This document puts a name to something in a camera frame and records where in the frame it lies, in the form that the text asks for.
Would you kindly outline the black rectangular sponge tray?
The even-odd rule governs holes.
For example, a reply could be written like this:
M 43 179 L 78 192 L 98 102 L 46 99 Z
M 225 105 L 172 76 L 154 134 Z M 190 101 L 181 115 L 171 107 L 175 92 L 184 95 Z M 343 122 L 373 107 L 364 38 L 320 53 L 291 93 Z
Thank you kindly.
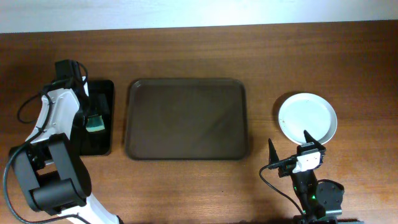
M 108 155 L 111 151 L 113 111 L 114 111 L 114 83 L 111 80 L 93 80 L 88 82 L 90 116 L 101 115 L 105 129 L 89 133 L 84 126 L 73 125 L 71 142 L 82 156 Z

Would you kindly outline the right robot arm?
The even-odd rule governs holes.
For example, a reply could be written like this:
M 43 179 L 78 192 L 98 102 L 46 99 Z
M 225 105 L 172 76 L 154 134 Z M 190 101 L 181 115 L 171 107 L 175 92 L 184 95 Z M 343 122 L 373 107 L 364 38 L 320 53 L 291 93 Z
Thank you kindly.
M 318 179 L 315 169 L 323 164 L 326 147 L 315 140 L 307 131 L 303 132 L 305 143 L 297 146 L 297 152 L 286 159 L 280 160 L 272 140 L 269 144 L 269 163 L 262 167 L 277 169 L 280 178 L 289 176 L 299 203 L 275 188 L 268 181 L 265 183 L 290 200 L 300 214 L 293 217 L 294 223 L 338 223 L 337 216 L 342 214 L 341 204 L 345 188 L 330 179 Z

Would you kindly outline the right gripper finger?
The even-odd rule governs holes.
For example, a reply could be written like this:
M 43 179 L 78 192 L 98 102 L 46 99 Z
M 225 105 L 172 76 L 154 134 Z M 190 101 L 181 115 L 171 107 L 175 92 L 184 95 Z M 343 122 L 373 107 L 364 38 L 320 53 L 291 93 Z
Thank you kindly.
M 317 149 L 323 149 L 323 145 L 320 144 L 317 140 L 315 140 L 309 133 L 307 130 L 303 131 L 304 133 L 304 137 L 307 143 L 312 142 L 313 145 L 317 148 Z
M 273 145 L 271 138 L 268 139 L 268 146 L 269 146 L 269 164 L 274 164 L 279 162 L 279 157 L 277 155 L 276 149 Z

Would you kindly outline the pale blue plate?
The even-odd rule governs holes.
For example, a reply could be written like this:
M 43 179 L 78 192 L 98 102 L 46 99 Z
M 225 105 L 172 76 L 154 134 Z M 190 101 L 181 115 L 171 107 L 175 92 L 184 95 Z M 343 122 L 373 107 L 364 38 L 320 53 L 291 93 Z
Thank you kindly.
M 325 144 L 335 135 L 338 119 L 334 108 L 324 98 L 313 93 L 297 93 L 280 106 L 278 123 L 283 134 L 296 144 L 306 143 L 304 131 Z

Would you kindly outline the dark brown serving tray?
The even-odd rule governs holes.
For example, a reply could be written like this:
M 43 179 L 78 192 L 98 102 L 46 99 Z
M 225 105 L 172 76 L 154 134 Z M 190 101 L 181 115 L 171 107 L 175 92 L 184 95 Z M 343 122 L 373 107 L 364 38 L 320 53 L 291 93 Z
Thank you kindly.
M 250 151 L 246 90 L 233 78 L 141 78 L 129 87 L 133 160 L 240 160 Z

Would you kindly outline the green and yellow sponge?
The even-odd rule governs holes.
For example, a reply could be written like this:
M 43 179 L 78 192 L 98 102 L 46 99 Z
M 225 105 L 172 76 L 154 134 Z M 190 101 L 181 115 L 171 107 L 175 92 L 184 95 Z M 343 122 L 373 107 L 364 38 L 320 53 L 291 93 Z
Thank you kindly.
M 104 121 L 101 115 L 93 115 L 88 118 L 86 130 L 89 133 L 95 133 L 105 129 Z

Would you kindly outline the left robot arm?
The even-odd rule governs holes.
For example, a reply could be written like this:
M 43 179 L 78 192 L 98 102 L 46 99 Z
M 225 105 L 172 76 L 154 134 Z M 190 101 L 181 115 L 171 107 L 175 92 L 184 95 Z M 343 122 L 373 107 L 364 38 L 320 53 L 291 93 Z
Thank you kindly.
M 120 224 L 94 196 L 81 159 L 110 153 L 114 83 L 90 80 L 76 60 L 56 62 L 55 73 L 38 93 L 32 132 L 10 150 L 4 173 L 15 174 L 28 206 L 47 213 L 48 222 Z

